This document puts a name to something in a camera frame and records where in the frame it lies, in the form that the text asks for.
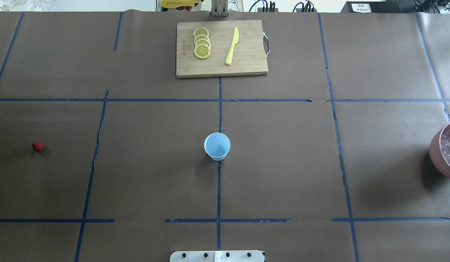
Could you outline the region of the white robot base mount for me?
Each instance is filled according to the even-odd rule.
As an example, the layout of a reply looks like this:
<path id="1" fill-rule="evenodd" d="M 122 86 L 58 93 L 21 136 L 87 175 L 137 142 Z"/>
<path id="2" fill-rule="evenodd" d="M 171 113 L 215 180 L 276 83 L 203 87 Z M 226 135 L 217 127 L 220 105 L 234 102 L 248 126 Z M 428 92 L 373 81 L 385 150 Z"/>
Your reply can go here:
<path id="1" fill-rule="evenodd" d="M 264 251 L 260 250 L 209 250 L 175 251 L 170 262 L 265 262 Z"/>

